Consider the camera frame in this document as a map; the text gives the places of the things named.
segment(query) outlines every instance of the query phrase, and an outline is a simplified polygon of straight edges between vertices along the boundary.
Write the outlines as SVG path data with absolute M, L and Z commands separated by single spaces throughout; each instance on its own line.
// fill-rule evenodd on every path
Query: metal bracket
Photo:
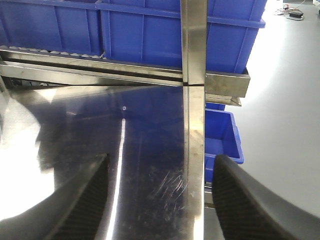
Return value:
M 66 85 L 183 85 L 179 68 L 0 48 L 0 75 Z M 207 71 L 206 102 L 239 106 L 250 76 Z

